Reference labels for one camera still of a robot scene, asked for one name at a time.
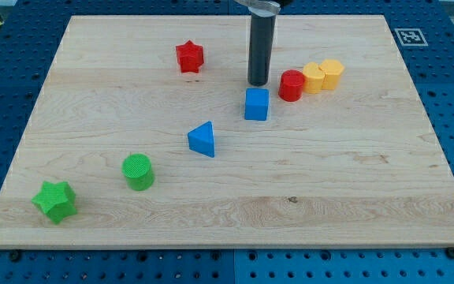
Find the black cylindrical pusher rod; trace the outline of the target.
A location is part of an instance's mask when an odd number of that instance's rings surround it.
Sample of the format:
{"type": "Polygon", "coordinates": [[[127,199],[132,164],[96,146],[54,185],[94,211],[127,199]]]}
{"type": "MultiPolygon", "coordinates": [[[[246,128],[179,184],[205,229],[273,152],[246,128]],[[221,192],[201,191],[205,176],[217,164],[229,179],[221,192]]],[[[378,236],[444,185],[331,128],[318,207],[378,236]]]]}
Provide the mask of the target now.
{"type": "Polygon", "coordinates": [[[247,81],[263,86],[269,80],[276,14],[261,9],[251,9],[250,13],[247,81]]]}

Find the silver rod mount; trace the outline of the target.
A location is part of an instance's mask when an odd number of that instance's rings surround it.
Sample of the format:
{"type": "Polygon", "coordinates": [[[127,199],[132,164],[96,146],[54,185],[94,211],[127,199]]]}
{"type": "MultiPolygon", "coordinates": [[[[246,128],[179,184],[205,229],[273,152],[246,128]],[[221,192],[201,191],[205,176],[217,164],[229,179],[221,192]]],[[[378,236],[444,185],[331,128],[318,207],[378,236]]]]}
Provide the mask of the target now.
{"type": "Polygon", "coordinates": [[[281,10],[281,5],[275,1],[263,0],[234,0],[236,3],[246,6],[251,12],[258,15],[277,15],[281,10]]]}

